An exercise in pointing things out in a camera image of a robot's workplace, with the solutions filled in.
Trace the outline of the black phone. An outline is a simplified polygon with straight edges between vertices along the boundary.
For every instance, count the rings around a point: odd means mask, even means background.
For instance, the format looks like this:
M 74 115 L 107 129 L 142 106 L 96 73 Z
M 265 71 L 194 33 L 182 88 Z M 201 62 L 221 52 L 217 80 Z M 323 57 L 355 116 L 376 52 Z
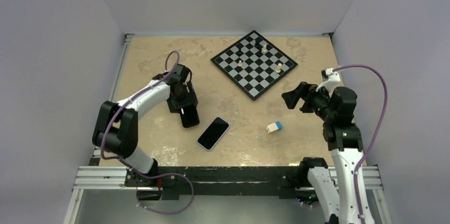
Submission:
M 194 105 L 181 108 L 179 114 L 183 128 L 194 127 L 200 123 L 200 118 Z

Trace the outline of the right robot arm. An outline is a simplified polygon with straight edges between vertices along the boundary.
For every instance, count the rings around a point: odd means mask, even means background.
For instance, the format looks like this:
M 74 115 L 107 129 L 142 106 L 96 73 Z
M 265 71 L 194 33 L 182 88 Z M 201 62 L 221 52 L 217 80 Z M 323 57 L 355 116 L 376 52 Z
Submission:
M 329 92 L 316 84 L 301 82 L 294 90 L 283 93 L 282 98 L 288 109 L 294 109 L 303 100 L 299 110 L 314 113 L 323 121 L 323 137 L 337 178 L 333 182 L 323 158 L 305 157 L 287 181 L 296 188 L 314 188 L 325 223 L 374 223 L 362 175 L 362 136 L 353 122 L 357 94 L 347 87 Z

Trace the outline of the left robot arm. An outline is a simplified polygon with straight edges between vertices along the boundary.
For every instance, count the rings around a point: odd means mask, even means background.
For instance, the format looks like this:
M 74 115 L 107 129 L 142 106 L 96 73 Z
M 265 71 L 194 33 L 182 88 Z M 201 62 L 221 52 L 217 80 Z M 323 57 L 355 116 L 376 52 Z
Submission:
M 171 71 L 154 76 L 145 88 L 131 97 L 119 102 L 105 101 L 94 127 L 92 143 L 102 153 L 112 153 L 133 168 L 144 186 L 154 185 L 159 172 L 158 162 L 137 145 L 138 123 L 147 112 L 164 101 L 171 113 L 180 115 L 183 128 L 200 123 L 192 71 L 177 64 Z

